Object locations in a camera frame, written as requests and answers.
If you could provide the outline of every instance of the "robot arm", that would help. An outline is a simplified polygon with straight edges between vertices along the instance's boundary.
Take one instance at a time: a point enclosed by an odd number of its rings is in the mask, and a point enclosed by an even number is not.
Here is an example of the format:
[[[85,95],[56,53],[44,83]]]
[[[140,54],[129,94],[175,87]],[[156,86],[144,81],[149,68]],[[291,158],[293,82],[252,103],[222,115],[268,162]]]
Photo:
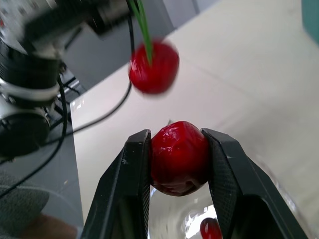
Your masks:
[[[126,0],[0,0],[0,162],[45,142],[43,108],[59,91],[70,36],[83,24],[103,34],[128,14]]]

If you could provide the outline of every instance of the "table surface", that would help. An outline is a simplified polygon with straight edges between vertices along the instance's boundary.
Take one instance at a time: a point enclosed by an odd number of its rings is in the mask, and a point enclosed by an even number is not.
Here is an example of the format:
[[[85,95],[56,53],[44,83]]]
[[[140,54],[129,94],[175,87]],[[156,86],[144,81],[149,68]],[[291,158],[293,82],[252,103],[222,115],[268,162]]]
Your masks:
[[[130,135],[186,120],[237,139],[319,228],[319,47],[302,27],[300,1],[222,0],[168,39],[180,53],[173,89],[160,97],[133,90],[116,114],[74,137],[84,220],[100,177]],[[127,71],[72,103],[74,128],[117,104]]]

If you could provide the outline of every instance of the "gray floor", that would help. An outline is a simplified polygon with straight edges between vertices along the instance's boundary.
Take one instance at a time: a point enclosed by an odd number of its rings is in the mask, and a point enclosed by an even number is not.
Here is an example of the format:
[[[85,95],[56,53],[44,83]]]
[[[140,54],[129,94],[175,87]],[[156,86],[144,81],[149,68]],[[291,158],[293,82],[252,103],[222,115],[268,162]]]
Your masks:
[[[67,100],[76,98],[74,93],[67,94]],[[57,113],[51,114],[52,120],[60,117]],[[51,139],[61,135],[62,126],[55,128],[51,134]],[[72,130],[72,125],[68,124],[68,131]],[[7,163],[2,167],[16,177],[23,177],[31,172],[37,165],[41,164],[52,153],[56,145],[42,148],[38,152],[25,157],[17,158],[13,163]],[[50,192],[50,198],[43,213],[61,219],[62,221],[82,227],[82,207],[80,198],[80,188],[77,173],[77,165],[74,151],[73,137],[64,140],[61,150],[55,158],[38,174],[30,179],[35,186]]]

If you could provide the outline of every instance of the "teal object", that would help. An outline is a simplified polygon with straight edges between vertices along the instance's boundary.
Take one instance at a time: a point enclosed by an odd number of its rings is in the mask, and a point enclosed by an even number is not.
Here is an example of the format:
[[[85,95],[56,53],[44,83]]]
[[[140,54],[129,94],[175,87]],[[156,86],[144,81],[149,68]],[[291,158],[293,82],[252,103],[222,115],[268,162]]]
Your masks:
[[[319,0],[302,0],[303,25],[319,44]]]

